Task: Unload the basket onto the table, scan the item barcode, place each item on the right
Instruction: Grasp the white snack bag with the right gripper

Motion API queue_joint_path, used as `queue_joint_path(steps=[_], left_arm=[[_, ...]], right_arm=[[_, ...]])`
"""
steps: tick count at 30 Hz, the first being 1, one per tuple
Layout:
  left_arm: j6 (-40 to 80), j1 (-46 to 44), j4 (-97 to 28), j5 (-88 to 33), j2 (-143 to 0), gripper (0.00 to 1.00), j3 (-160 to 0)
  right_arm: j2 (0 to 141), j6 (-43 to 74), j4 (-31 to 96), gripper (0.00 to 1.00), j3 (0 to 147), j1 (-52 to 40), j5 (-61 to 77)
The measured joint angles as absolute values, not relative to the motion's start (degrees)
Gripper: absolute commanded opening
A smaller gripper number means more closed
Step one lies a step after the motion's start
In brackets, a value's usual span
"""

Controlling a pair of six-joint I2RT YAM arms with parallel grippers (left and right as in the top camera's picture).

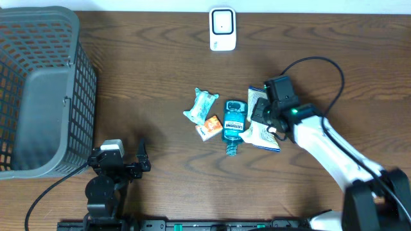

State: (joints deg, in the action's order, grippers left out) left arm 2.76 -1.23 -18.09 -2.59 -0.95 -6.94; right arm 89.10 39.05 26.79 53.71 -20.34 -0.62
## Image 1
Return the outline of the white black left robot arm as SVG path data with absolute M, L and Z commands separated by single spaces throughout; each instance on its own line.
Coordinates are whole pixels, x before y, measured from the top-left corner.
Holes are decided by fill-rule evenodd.
M 120 139 L 106 140 L 92 151 L 89 166 L 97 174 L 85 188 L 88 213 L 82 228 L 91 230 L 140 230 L 139 222 L 123 215 L 128 185 L 151 170 L 144 140 L 139 141 L 137 162 L 123 162 L 125 154 Z

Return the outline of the teal mouthwash bottle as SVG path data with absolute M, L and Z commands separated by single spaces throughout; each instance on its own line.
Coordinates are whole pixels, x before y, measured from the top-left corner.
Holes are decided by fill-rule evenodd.
M 245 131 L 248 106 L 243 101 L 227 100 L 224 106 L 222 140 L 226 143 L 226 154 L 236 156 L 238 144 L 243 142 L 240 133 Z

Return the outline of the orange small box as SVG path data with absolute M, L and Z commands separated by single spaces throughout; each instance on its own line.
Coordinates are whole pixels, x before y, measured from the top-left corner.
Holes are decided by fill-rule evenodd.
M 218 135 L 222 132 L 223 126 L 219 120 L 219 118 L 214 115 L 209 119 L 205 120 L 203 125 L 196 125 L 195 129 L 199 134 L 200 138 L 203 142 L 213 138 L 214 136 Z

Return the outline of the cream snack bag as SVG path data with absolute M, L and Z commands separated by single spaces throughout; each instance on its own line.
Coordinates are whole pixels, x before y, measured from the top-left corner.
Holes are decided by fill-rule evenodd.
M 254 106 L 259 98 L 267 99 L 266 92 L 263 89 L 250 86 L 248 89 L 247 111 L 247 121 L 250 122 L 250 126 L 247 130 L 240 133 L 240 137 L 245 143 L 252 144 L 257 148 L 280 152 L 281 149 L 274 135 L 267 131 L 268 126 L 251 120 Z

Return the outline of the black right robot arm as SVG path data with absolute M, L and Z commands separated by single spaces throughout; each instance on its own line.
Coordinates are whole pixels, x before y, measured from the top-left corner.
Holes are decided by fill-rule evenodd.
M 264 82 L 251 119 L 275 128 L 310 153 L 344 193 L 343 209 L 306 219 L 305 230 L 410 230 L 410 184 L 350 145 L 320 110 L 301 104 L 289 76 Z

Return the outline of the light green tissue pack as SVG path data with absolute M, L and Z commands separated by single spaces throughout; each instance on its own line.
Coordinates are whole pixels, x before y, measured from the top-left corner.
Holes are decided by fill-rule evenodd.
M 190 110 L 183 111 L 183 114 L 193 123 L 203 125 L 206 117 L 213 105 L 219 98 L 219 94 L 211 94 L 206 90 L 195 89 L 195 102 Z

